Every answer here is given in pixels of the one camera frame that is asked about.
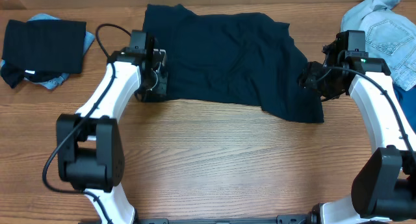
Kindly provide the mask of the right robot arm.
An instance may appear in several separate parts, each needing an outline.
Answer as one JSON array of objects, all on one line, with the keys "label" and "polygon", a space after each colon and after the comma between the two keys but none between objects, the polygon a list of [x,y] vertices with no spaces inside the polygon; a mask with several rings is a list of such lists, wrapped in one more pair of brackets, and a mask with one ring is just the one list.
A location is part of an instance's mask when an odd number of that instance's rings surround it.
[{"label": "right robot arm", "polygon": [[344,31],[323,47],[298,78],[329,101],[345,94],[357,105],[372,156],[355,177],[350,195],[317,204],[304,223],[387,223],[415,219],[415,133],[398,103],[391,72],[365,50],[363,31]]}]

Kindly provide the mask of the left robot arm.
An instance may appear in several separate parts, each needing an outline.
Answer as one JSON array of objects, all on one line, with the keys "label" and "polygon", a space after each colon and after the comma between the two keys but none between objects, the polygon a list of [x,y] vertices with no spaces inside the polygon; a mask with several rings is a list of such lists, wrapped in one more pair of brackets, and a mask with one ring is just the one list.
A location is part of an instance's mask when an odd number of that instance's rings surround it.
[{"label": "left robot arm", "polygon": [[58,174],[89,198],[101,223],[138,223],[122,187],[125,158],[118,123],[131,96],[142,102],[166,99],[166,52],[148,32],[133,31],[130,43],[107,59],[105,76],[75,113],[59,116]]}]

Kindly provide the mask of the black t-shirt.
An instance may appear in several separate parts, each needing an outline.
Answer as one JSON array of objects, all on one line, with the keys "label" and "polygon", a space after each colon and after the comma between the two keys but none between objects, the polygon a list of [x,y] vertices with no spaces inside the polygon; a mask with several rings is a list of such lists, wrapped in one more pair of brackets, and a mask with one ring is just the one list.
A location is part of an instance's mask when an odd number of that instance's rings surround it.
[{"label": "black t-shirt", "polygon": [[298,84],[307,58],[287,23],[262,13],[199,16],[182,5],[148,5],[143,29],[166,51],[167,99],[260,106],[287,121],[324,121],[320,97]]}]

